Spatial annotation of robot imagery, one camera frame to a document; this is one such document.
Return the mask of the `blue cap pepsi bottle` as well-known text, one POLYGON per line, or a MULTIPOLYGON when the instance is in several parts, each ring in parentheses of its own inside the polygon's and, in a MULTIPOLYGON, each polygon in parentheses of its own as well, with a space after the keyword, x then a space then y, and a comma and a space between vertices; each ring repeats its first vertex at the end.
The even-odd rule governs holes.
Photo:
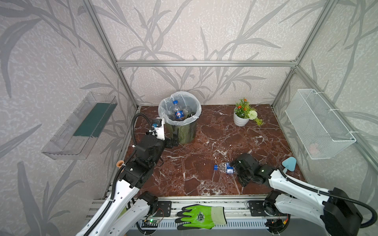
POLYGON ((185 114, 183 112, 182 107, 179 105, 178 100, 174 100, 173 105, 174 105, 175 120, 183 121, 185 119, 185 114))

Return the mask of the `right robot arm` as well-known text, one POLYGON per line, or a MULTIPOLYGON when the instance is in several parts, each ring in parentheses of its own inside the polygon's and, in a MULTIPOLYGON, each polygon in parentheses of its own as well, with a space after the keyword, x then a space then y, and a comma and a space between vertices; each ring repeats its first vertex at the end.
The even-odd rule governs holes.
POLYGON ((281 217, 266 223, 273 235, 286 229, 292 215, 323 227, 331 236, 356 236, 359 229, 377 222, 375 209, 349 198, 346 192, 320 188, 287 175, 287 171, 294 171, 295 165, 294 157, 284 160, 281 168, 261 165, 248 153, 228 165, 243 187, 256 183, 272 188, 259 208, 252 204, 249 208, 251 213, 259 210, 268 216, 281 217))

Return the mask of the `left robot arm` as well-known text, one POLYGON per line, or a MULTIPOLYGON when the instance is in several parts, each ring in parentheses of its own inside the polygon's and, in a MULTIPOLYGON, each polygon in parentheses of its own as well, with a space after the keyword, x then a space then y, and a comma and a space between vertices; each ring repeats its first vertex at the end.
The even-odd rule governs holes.
POLYGON ((121 164, 113 180, 110 196, 78 232, 79 236, 123 236, 139 220, 158 210, 158 198, 155 195, 144 192, 137 199, 134 197, 162 161, 163 151, 178 146, 178 140, 165 136, 165 120, 157 117, 147 121, 149 130, 137 141, 134 128, 138 117, 147 118, 142 113, 132 118, 134 150, 128 160, 121 164))

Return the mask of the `blue cap blue label bottle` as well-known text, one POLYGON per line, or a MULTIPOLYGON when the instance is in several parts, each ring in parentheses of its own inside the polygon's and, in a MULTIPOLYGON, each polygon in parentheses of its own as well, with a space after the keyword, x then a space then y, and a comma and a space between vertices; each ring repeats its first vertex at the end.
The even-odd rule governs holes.
POLYGON ((214 171, 218 171, 228 175, 233 175, 236 173, 235 169, 232 166, 230 166, 230 163, 228 162, 222 162, 214 165, 214 171))

